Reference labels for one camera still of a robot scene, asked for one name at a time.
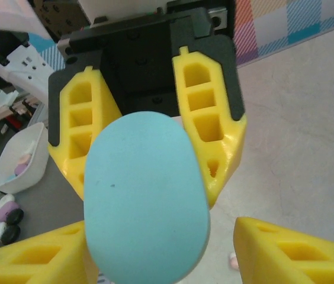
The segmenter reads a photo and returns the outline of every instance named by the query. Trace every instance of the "colorful checkered cloth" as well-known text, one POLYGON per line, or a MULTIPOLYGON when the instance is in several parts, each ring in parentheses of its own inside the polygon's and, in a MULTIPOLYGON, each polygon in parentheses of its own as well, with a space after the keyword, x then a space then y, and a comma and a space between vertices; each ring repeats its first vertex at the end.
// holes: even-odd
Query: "colorful checkered cloth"
POLYGON ((334 29, 334 0, 236 0, 237 63, 334 29))

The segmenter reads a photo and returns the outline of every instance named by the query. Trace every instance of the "purple object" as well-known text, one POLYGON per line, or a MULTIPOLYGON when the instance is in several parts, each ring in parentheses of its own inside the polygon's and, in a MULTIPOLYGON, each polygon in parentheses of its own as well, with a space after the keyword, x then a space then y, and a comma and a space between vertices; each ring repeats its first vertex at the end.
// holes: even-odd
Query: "purple object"
POLYGON ((19 164, 17 167, 15 167, 14 174, 16 176, 19 176, 20 174, 23 173, 23 171, 25 171, 26 168, 27 168, 27 164, 19 164))
POLYGON ((7 220, 7 216, 14 209, 19 208, 20 206, 14 201, 9 201, 3 205, 0 209, 0 222, 5 222, 7 220))

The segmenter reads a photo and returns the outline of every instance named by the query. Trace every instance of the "pink object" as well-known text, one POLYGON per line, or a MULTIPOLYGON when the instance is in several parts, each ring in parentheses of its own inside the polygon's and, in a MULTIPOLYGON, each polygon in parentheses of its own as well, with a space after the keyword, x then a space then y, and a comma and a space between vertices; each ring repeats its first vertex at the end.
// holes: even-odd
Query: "pink object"
POLYGON ((0 209, 0 222, 5 222, 7 220, 8 214, 19 207, 20 206, 14 201, 5 203, 0 209))
POLYGON ((31 159, 31 154, 25 154, 19 159, 17 164, 29 164, 30 159, 31 159))
POLYGON ((27 164, 19 164, 17 167, 15 167, 14 174, 16 176, 19 176, 25 171, 26 168, 27 168, 27 164))
POLYGON ((238 259, 235 253, 229 254, 228 261, 229 261, 229 266, 232 269, 239 271, 238 259))

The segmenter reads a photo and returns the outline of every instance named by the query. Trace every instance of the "3d-printed yellow finger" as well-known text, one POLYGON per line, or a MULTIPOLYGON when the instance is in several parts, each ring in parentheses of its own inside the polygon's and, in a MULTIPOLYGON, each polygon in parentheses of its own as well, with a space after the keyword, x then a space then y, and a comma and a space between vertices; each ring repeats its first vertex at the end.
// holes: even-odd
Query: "3d-printed yellow finger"
POLYGON ((49 144, 49 152, 81 199, 89 148, 97 135, 120 117, 100 70, 91 66, 77 73, 60 92, 60 143, 57 147, 49 144))
POLYGON ((238 218, 234 247, 243 284, 334 284, 334 243, 238 218))
POLYGON ((179 110, 212 207, 240 163, 247 120, 231 117, 221 65, 187 47, 180 53, 172 60, 179 110))
POLYGON ((0 284, 96 284, 84 222, 0 248, 0 284))

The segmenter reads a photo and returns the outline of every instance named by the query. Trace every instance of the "blue oval object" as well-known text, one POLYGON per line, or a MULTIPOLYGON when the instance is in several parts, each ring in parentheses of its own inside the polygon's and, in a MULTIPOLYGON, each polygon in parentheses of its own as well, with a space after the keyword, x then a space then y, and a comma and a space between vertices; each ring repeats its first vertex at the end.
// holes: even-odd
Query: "blue oval object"
POLYGON ((116 284, 171 284, 195 267, 210 230, 204 182, 187 133, 136 112, 91 146, 84 181, 86 240, 116 284))

